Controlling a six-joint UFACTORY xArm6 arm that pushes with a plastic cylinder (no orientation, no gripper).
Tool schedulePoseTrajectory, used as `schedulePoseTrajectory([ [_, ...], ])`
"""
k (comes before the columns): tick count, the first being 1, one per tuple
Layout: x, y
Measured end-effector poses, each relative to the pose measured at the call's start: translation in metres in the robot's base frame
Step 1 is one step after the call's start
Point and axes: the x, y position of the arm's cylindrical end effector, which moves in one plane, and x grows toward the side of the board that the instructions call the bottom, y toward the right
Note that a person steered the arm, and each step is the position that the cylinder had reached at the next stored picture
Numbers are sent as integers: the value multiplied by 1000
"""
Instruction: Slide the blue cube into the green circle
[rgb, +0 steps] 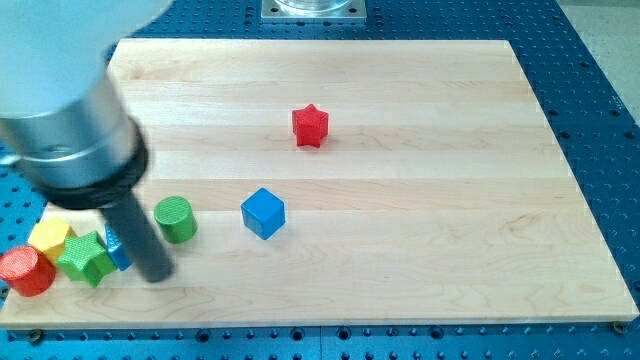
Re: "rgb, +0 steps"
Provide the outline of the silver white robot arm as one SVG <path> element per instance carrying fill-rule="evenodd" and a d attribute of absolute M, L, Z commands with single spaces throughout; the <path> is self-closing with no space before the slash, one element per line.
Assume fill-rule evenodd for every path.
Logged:
<path fill-rule="evenodd" d="M 1 4 L 1 139 L 8 162 L 50 201 L 103 207 L 128 195 L 148 153 L 105 62 L 170 0 Z"/>

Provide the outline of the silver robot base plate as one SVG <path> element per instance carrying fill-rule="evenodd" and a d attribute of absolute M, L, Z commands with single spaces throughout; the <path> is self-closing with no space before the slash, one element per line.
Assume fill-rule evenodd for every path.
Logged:
<path fill-rule="evenodd" d="M 364 22 L 367 9 L 365 0 L 262 0 L 260 15 L 267 23 Z"/>

